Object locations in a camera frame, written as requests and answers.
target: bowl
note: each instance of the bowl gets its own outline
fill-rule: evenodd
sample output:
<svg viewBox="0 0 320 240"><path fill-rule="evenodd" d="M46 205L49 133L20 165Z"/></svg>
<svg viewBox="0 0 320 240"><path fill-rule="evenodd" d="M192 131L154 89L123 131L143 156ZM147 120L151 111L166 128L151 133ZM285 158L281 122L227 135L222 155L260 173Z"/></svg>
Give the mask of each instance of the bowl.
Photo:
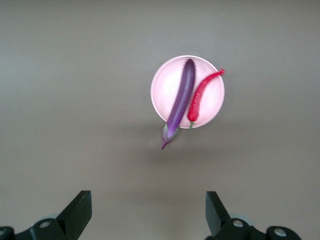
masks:
<svg viewBox="0 0 320 240"><path fill-rule="evenodd" d="M167 121L175 103L182 72L188 59L192 59L195 65L195 82L192 96L200 82L210 74L218 70L207 60L192 55L174 57L165 62L155 73L151 83L151 101L157 114ZM214 78L206 86L199 108L199 117L194 122L193 128L199 128L209 123L220 111L225 99L225 85L221 76ZM180 122L180 128L189 129L190 122L187 118L187 107Z"/></svg>

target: gray table surface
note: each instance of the gray table surface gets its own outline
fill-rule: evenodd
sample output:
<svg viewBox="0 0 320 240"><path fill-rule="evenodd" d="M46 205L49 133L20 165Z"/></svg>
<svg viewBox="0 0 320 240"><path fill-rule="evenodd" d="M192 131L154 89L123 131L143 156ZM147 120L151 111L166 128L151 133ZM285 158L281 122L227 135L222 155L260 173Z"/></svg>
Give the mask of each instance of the gray table surface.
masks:
<svg viewBox="0 0 320 240"><path fill-rule="evenodd" d="M0 226L91 190L80 240L195 240L205 193L319 237L320 1L1 1ZM218 116L161 150L150 100L179 55L224 68Z"/></svg>

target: red chili pepper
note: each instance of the red chili pepper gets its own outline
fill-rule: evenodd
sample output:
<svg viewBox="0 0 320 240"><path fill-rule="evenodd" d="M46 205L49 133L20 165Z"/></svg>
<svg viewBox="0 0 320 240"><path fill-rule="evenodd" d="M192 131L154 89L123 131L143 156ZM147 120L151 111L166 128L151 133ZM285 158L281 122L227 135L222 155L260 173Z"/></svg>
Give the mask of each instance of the red chili pepper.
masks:
<svg viewBox="0 0 320 240"><path fill-rule="evenodd" d="M191 104L189 106L189 111L188 111L188 120L190 121L191 125L190 128L192 129L192 126L195 124L195 121L198 119L199 117L199 108L200 108L200 101L202 98L202 95L205 91L206 86L208 85L208 83L218 77L221 76L225 73L224 69L221 69L218 72L215 72L209 76L207 76L204 80L202 80L202 82L199 84L199 86L196 88L194 95L192 97L191 100Z"/></svg>

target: eggplant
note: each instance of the eggplant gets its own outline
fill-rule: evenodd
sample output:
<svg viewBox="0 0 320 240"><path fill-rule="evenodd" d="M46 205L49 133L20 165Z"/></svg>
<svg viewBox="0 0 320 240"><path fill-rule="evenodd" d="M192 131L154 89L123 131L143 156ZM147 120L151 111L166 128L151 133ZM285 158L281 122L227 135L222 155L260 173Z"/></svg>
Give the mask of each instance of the eggplant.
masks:
<svg viewBox="0 0 320 240"><path fill-rule="evenodd" d="M190 103L195 85L196 67L192 59L188 59L184 65L179 90L174 101L168 121L162 130L162 149L175 138L180 122Z"/></svg>

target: chili pepper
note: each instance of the chili pepper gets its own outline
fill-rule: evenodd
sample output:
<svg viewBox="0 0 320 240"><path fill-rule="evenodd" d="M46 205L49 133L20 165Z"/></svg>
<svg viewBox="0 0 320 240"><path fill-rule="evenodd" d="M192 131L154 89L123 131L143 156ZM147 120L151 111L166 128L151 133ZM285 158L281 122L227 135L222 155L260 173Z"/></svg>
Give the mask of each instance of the chili pepper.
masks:
<svg viewBox="0 0 320 240"><path fill-rule="evenodd" d="M195 85L196 67L192 59L186 61L180 87L173 104L172 111L162 131L162 149L171 143L177 134L179 124L186 112Z"/></svg>
<svg viewBox="0 0 320 240"><path fill-rule="evenodd" d="M194 95L192 97L191 100L191 104L189 106L189 111L187 114L188 120L190 121L190 129L192 129L192 126L195 124L195 121L198 119L199 117L199 109L200 109L200 101L201 98L203 96L203 93L206 89L206 86L208 85L208 83L218 77L221 76L225 73L224 69L221 69L218 72L215 72L209 76L207 76L204 80L202 80L202 82L199 84L199 86L196 88Z"/></svg>

